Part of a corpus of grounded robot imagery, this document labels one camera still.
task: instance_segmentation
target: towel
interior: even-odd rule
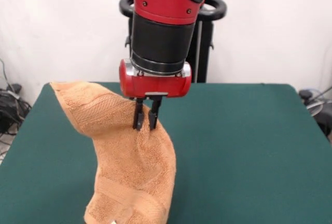
[[[175,180],[175,152],[160,122],[150,131],[148,107],[132,128],[135,102],[89,82],[51,83],[70,123],[92,138],[98,161],[87,224],[166,223]]]

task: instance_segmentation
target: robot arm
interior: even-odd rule
[[[185,60],[203,1],[134,0],[132,54],[120,63],[120,85],[125,96],[136,99],[135,129],[143,121],[144,99],[154,100],[149,115],[154,129],[161,97],[189,91],[191,69]]]

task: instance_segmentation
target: green tablecloth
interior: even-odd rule
[[[332,151],[290,86],[192,85],[160,120],[177,156],[170,224],[332,223]],[[95,170],[46,85],[0,166],[0,223],[83,223]]]

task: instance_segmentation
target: black cable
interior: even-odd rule
[[[3,156],[4,154],[6,154],[7,152],[8,152],[8,150],[6,150],[6,151],[0,153],[0,157]]]
[[[21,124],[20,120],[15,119],[12,115],[10,115],[8,112],[0,109],[0,113],[5,114],[8,118],[10,118],[12,121],[14,121],[16,124]]]
[[[0,96],[1,96],[0,97],[0,107],[1,107],[1,104],[4,104],[8,107],[7,110],[9,110],[9,109],[13,109],[13,106],[9,105],[9,103],[13,103],[13,102],[16,103],[15,109],[16,109],[17,114],[15,117],[18,117],[19,120],[24,119],[31,109],[31,106],[28,102],[22,100],[21,98],[17,99],[16,97],[14,97],[14,95],[9,93],[8,91],[0,90]]]
[[[17,133],[10,133],[10,132],[5,132],[4,134],[9,135],[9,136],[16,136]]]
[[[308,104],[312,103],[314,100],[317,100],[319,97],[323,96],[325,93],[327,93],[328,91],[332,90],[332,86],[330,86],[328,89],[326,89],[325,91],[323,91],[322,93],[320,93],[319,95],[317,95],[316,97],[312,98]]]
[[[0,62],[2,63],[2,72],[4,74],[5,80],[6,80],[7,84],[8,84],[8,86],[14,92],[14,89],[12,88],[11,84],[8,82],[7,75],[6,75],[6,69],[5,69],[5,63],[4,63],[4,61],[1,58],[0,58]]]
[[[10,144],[10,143],[7,143],[7,142],[5,142],[5,141],[2,141],[2,140],[0,140],[0,143],[2,143],[2,144],[4,144],[4,145],[11,146],[11,144]]]

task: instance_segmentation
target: cable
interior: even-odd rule
[[[332,103],[332,100],[331,101],[318,101],[318,102],[316,102],[316,103],[313,103],[313,104],[311,104],[311,105],[308,105],[307,106],[307,109],[309,110],[309,109],[312,109],[312,108],[314,108],[314,107],[316,107],[316,106],[320,106],[320,105],[324,105],[324,104],[331,104]]]
[[[308,105],[307,106],[307,110],[310,110],[314,107],[318,107],[319,106],[319,109],[317,109],[316,111],[314,111],[313,113],[311,113],[311,116],[314,117],[316,116],[317,114],[319,114],[322,110],[323,110],[323,107],[325,104],[331,104],[332,101],[318,101],[316,103],[313,103],[311,105]]]
[[[328,89],[326,89],[325,91],[323,91],[322,93],[320,93],[318,96],[312,98],[308,104],[310,104],[311,102],[313,102],[314,100],[317,100],[319,97],[323,96],[325,93],[327,93],[328,91],[330,91],[332,89],[332,86],[330,86]]]
[[[311,92],[315,92],[317,93],[318,95],[321,94],[322,92],[316,88],[305,88],[304,90],[307,90],[307,91],[311,91]]]
[[[4,141],[2,141],[2,140],[0,140],[0,143],[2,143],[2,144],[4,144],[4,145],[11,146],[11,144],[10,144],[10,143],[4,142]]]
[[[15,119],[10,113],[6,112],[5,110],[0,109],[0,113],[5,114],[8,118],[10,118],[12,121],[14,121],[16,124],[21,124],[21,122],[17,119]]]
[[[17,94],[11,92],[11,91],[5,91],[0,89],[0,103],[6,104],[8,109],[12,109],[12,105],[9,105],[9,103],[15,103],[15,111],[16,111],[16,117],[18,117],[17,120],[24,121],[25,116],[28,114],[28,112],[31,109],[31,106],[28,102],[22,100]]]
[[[10,133],[10,132],[5,132],[4,134],[9,135],[9,136],[16,136],[17,133]]]
[[[6,151],[0,153],[0,157],[3,156],[4,154],[6,154],[8,151],[9,151],[9,150],[6,150]]]
[[[1,58],[0,58],[0,62],[2,63],[2,71],[3,71],[3,74],[4,74],[4,77],[5,77],[5,80],[6,80],[7,84],[10,87],[10,89],[13,92],[15,92],[15,90],[12,88],[11,84],[9,84],[9,82],[8,82],[7,75],[6,75],[6,70],[5,70],[5,63],[4,63],[4,61]]]
[[[329,55],[329,52],[330,52],[330,49],[332,48],[332,43],[330,43],[330,44],[328,44],[327,46],[326,46],[326,48],[325,48],[325,51],[324,51],[324,56],[323,56],[323,63],[322,64],[326,64],[326,61],[327,61],[327,59],[329,58],[330,59],[330,55]],[[321,68],[321,75],[323,75],[324,74],[324,72],[325,72],[325,66],[322,66],[322,68]],[[322,83],[323,83],[323,78],[324,78],[324,76],[321,76],[321,78],[320,78],[320,86],[322,86]]]

